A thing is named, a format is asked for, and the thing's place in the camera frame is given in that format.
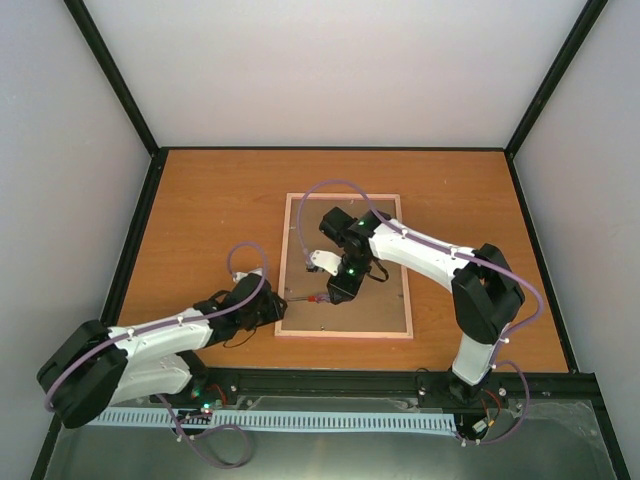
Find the blue red screwdriver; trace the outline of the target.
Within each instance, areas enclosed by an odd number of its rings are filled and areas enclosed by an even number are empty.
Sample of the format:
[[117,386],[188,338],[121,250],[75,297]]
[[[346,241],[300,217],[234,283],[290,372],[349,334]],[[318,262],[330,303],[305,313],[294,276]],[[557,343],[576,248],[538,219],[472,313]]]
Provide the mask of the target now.
[[287,299],[288,303],[291,302],[309,302],[309,303],[330,303],[330,296],[327,293],[316,293],[312,295],[297,296]]

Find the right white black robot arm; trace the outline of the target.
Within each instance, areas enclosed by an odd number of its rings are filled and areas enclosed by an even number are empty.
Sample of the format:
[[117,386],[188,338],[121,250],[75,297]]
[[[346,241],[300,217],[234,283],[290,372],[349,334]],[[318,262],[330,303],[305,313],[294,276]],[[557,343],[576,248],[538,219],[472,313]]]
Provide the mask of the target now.
[[419,273],[452,295],[462,337],[443,389],[461,405],[475,401],[490,376],[500,336],[525,300],[518,282],[508,276],[502,252],[490,244],[455,246],[372,210],[356,218],[335,207],[323,216],[319,230],[342,249],[340,255],[310,254],[311,268],[330,274],[327,293],[333,305],[352,301],[364,279],[375,278],[372,266],[383,261]]

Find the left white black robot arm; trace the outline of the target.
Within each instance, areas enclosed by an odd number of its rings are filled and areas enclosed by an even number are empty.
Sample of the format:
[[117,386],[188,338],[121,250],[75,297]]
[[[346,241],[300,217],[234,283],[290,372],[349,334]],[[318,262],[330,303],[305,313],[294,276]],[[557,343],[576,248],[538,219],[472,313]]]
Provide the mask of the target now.
[[236,280],[232,290],[166,318],[129,327],[98,320],[81,324],[36,375],[44,407],[68,429],[79,428],[107,407],[155,394],[201,400],[208,390],[198,350],[225,343],[285,316],[287,303],[260,274]]

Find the pink photo frame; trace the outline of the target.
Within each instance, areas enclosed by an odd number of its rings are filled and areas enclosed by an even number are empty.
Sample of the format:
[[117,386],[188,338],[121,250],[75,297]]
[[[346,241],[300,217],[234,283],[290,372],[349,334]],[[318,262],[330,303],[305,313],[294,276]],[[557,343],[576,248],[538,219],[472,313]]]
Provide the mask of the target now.
[[377,226],[358,194],[286,195],[278,294],[287,303],[275,335],[285,338],[414,337],[407,270],[357,254],[342,235]]

